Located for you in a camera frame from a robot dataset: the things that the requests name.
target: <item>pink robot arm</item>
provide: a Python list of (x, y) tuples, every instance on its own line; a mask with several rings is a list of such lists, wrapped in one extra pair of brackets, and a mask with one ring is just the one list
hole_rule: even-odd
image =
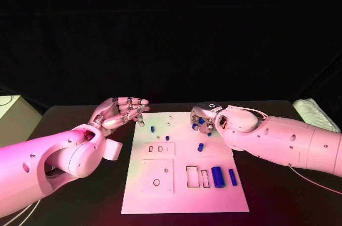
[(247, 108), (229, 106), (223, 109), (217, 103), (205, 102), (194, 107), (191, 122), (203, 133), (217, 129), (234, 150), (246, 150), (281, 165), (342, 177), (341, 133), (260, 113), (263, 118)]
[[(110, 98), (97, 107), (89, 124), (0, 148), (0, 218), (87, 177), (103, 158), (117, 160), (122, 143), (106, 136), (130, 120), (143, 126), (148, 104), (138, 98)], [(55, 169), (47, 172), (47, 166)]]

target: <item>robotic hand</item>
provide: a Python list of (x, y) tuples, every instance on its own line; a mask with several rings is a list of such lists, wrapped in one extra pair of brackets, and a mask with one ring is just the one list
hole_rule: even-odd
[(109, 98), (89, 124), (0, 148), (0, 218), (87, 177), (103, 158), (117, 160), (122, 143), (106, 137), (130, 120), (145, 126), (148, 104), (145, 99)]
[(193, 108), (191, 123), (205, 134), (217, 130), (234, 150), (246, 150), (281, 165), (342, 177), (341, 133), (302, 121), (268, 116), (255, 109), (237, 106), (223, 109), (216, 102), (200, 103)]

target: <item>black backdrop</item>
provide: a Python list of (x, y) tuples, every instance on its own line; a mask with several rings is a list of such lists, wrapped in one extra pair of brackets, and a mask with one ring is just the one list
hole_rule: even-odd
[(41, 111), (314, 97), (340, 122), (342, 0), (2, 0), (0, 89)]

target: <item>dark table surface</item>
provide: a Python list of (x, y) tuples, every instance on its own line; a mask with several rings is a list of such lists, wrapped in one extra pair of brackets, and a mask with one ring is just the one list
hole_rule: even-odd
[[(151, 112), (191, 111), (197, 103), (151, 104)], [(302, 120), (288, 101), (220, 102), (255, 108), (269, 115)], [(96, 106), (53, 107), (31, 135), (31, 139), (54, 135), (87, 123)], [(87, 225), (342, 225), (342, 195), (318, 187), (286, 166), (256, 158), (246, 151), (234, 151), (250, 213), (193, 213), (122, 215), (135, 123), (110, 135), (123, 143), (117, 161), (103, 159), (94, 173), (68, 183), (42, 199), (25, 226)], [(331, 174), (298, 170), (319, 184), (342, 191), (342, 178)], [(0, 225), (16, 214), (0, 219)], [(22, 222), (28, 213), (14, 225)]]

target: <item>white board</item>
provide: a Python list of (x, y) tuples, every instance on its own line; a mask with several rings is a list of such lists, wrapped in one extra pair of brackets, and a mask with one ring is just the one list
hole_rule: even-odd
[[(217, 132), (207, 136), (193, 129), (190, 115), (190, 112), (143, 113), (146, 125), (136, 125), (123, 214), (250, 211), (233, 150)], [(197, 150), (200, 143), (205, 145), (203, 152)], [(187, 166), (197, 166), (198, 178), (191, 168), (191, 181), (200, 180), (200, 187), (188, 187)], [(216, 188), (214, 184), (211, 168), (217, 166), (223, 169), (224, 188)], [(230, 169), (237, 186), (231, 184)], [(204, 173), (210, 188), (204, 187)]]

